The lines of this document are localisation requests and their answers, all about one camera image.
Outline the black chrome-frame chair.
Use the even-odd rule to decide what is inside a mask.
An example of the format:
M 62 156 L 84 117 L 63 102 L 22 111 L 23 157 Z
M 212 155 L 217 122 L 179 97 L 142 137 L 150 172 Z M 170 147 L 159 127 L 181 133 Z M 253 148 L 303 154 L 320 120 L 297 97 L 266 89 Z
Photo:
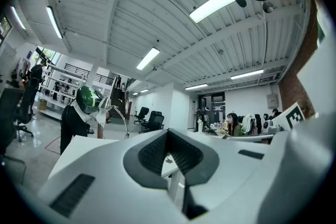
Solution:
M 21 159 L 6 155 L 6 149 L 15 138 L 14 113 L 23 95 L 24 90 L 5 88 L 0 97 L 0 163 L 5 158 L 23 165 L 20 185 L 24 183 L 27 165 Z

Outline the long ceiling light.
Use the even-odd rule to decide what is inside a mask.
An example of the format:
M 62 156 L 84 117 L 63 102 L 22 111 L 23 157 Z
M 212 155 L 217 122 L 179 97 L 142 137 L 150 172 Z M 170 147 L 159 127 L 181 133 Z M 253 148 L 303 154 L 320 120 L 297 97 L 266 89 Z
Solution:
M 235 0 L 207 0 L 201 6 L 195 8 L 190 14 L 194 23 L 199 23 L 214 12 L 233 3 Z
M 160 51 L 157 48 L 152 47 L 152 49 L 145 55 L 136 68 L 138 70 L 143 70 L 143 68 L 147 66 L 159 53 Z
M 255 76 L 255 75 L 258 75 L 258 74 L 262 74 L 263 72 L 264 72 L 264 69 L 259 69 L 259 70 L 255 70 L 255 71 L 251 71 L 251 72 L 247 72 L 247 73 L 231 76 L 230 78 L 232 80 L 236 80 L 236 79 L 241 79 L 241 78 L 245 78 L 245 77 L 250 77 L 250 76 Z
M 11 6 L 10 9 L 11 9 L 11 11 L 12 11 L 12 13 L 13 13 L 13 15 L 14 15 L 16 21 L 17 21 L 18 24 L 20 25 L 20 27 L 21 27 L 23 30 L 25 30 L 26 27 L 24 26 L 23 22 L 21 21 L 21 19 L 20 19 L 18 13 L 17 13 L 17 11 L 16 11 L 16 8 L 15 8 L 14 6 Z
M 52 24 L 52 26 L 53 26 L 53 28 L 56 32 L 57 37 L 62 39 L 62 34 L 61 34 L 61 31 L 60 31 L 59 26 L 57 24 L 53 8 L 51 6 L 47 6 L 46 11 L 47 11 L 47 14 L 49 16 L 50 22 L 51 22 L 51 24 Z
M 207 83 L 198 84 L 198 85 L 195 85 L 195 86 L 186 87 L 184 89 L 185 90 L 195 90 L 195 89 L 204 88 L 204 87 L 208 87 L 208 84 Z

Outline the grey wall panel box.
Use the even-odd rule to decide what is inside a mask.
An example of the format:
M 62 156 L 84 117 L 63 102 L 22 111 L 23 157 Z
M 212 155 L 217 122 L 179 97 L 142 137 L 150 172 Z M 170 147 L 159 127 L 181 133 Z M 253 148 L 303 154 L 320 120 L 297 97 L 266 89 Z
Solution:
M 267 108 L 273 109 L 278 107 L 278 96 L 275 93 L 266 95 Z

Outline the black double door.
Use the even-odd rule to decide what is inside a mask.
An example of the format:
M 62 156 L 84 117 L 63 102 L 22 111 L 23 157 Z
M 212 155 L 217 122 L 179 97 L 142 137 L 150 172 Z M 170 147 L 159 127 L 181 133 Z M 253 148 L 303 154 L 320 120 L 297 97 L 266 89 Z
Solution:
M 225 93 L 217 92 L 199 95 L 198 109 L 201 111 L 204 128 L 216 129 L 219 124 L 225 121 Z

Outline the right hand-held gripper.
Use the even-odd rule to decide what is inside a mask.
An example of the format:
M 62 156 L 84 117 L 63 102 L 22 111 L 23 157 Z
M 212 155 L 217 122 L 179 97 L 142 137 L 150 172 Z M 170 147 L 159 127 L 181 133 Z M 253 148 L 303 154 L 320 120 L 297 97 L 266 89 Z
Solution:
M 336 224 L 336 33 L 298 73 L 315 114 L 289 133 L 258 224 Z

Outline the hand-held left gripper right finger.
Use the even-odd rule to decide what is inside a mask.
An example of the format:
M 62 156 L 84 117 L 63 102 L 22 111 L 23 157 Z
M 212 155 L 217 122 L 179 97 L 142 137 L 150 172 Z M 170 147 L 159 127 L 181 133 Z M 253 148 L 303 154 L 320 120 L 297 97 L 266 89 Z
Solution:
M 269 146 L 169 129 L 167 150 L 185 178 L 182 212 L 195 218 L 237 191 L 256 170 Z

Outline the metal whisk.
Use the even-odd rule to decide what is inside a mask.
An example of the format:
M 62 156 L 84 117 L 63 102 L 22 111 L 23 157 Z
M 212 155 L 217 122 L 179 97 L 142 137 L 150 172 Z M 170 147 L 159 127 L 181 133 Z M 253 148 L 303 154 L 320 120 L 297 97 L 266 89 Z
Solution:
M 110 98 L 103 98 L 100 101 L 99 109 L 100 109 L 100 111 L 103 111 L 104 113 L 107 113 L 107 111 L 110 111 L 111 109 L 115 110 L 120 115 L 120 117 L 122 118 L 122 120 L 124 122 L 125 130 L 126 130 L 126 134 L 125 134 L 124 139 L 128 139 L 130 137 L 130 132 L 129 132 L 128 125 L 127 125 L 125 117 L 123 116 L 123 114 L 118 109 L 118 106 L 112 105 Z

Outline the white shelving unit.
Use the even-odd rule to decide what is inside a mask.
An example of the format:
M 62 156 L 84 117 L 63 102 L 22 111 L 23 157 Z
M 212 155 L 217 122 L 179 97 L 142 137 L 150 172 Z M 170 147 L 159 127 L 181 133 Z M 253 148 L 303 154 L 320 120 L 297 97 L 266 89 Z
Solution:
M 85 83 L 86 77 L 83 73 L 47 65 L 34 109 L 54 119 L 61 119 L 64 108 L 76 98 L 77 90 Z

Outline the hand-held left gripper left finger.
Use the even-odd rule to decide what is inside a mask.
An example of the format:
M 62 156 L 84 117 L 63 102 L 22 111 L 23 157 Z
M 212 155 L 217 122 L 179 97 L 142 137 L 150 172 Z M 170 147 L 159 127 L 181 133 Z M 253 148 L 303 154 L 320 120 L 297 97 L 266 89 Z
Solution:
M 76 224 L 180 224 L 162 166 L 167 132 L 94 148 L 51 177 L 39 198 Z

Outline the green helmet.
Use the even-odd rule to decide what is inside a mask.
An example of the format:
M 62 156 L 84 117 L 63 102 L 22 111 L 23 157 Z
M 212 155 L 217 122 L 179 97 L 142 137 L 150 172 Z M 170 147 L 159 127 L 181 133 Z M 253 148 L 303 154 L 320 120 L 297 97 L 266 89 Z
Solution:
M 86 114 L 99 111 L 99 104 L 102 99 L 100 92 L 87 86 L 82 86 L 77 90 L 76 102 Z

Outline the dark staircase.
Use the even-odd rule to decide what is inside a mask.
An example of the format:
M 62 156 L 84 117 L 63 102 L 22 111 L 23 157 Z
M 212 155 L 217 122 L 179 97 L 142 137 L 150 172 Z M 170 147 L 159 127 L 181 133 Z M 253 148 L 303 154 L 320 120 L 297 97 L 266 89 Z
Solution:
M 112 91 L 110 95 L 111 104 L 116 106 L 126 120 L 131 117 L 132 101 L 130 100 L 131 94 L 124 84 L 125 89 L 122 90 L 123 83 L 119 77 L 115 77 L 113 81 Z

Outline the black office chair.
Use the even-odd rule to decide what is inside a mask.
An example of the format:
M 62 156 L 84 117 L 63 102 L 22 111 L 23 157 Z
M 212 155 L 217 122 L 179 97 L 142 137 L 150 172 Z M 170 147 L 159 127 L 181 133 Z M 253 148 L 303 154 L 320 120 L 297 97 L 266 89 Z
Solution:
M 18 141 L 21 143 L 22 139 L 20 131 L 28 133 L 34 137 L 33 133 L 27 129 L 26 124 L 29 123 L 33 116 L 33 105 L 36 96 L 36 90 L 39 85 L 38 79 L 31 78 L 26 87 L 20 105 L 16 108 L 14 113 L 15 128 L 17 131 Z
M 151 131 L 157 131 L 163 129 L 164 116 L 162 112 L 152 111 L 148 121 L 141 123 L 141 126 L 144 127 L 139 133 L 146 133 Z
M 136 123 L 139 123 L 139 124 L 144 123 L 145 122 L 144 118 L 146 117 L 146 115 L 148 114 L 148 112 L 149 112 L 149 108 L 142 107 L 140 109 L 139 114 L 136 114 L 134 116 L 136 118 L 136 120 L 134 120 L 134 124 L 136 124 Z

